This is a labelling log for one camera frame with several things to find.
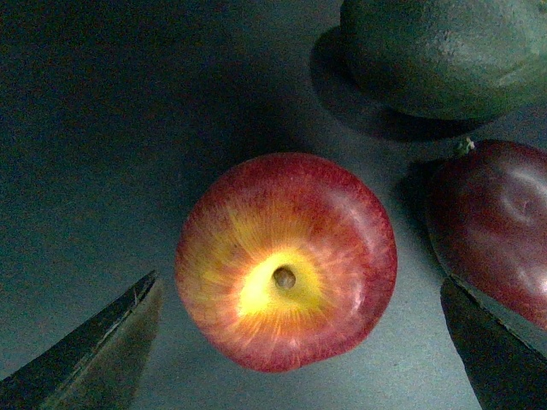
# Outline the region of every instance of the apple stem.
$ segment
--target apple stem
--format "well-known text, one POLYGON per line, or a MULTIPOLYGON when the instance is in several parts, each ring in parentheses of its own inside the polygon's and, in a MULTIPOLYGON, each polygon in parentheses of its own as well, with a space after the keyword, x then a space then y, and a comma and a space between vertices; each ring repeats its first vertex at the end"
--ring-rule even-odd
POLYGON ((467 137, 465 138, 465 141, 460 142, 456 146, 456 157, 467 155, 472 149, 475 149, 475 143, 470 137, 467 137))
POLYGON ((297 282, 297 278, 294 276, 294 273, 284 266, 275 270, 273 273, 273 279, 275 280, 275 283, 283 289, 290 289, 297 282))

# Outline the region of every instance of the avocado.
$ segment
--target avocado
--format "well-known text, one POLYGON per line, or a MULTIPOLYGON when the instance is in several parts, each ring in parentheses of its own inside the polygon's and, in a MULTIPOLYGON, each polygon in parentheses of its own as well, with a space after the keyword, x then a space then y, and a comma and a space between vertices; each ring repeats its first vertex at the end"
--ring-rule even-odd
POLYGON ((547 0, 345 0, 344 59, 362 92, 438 120, 547 101, 547 0))

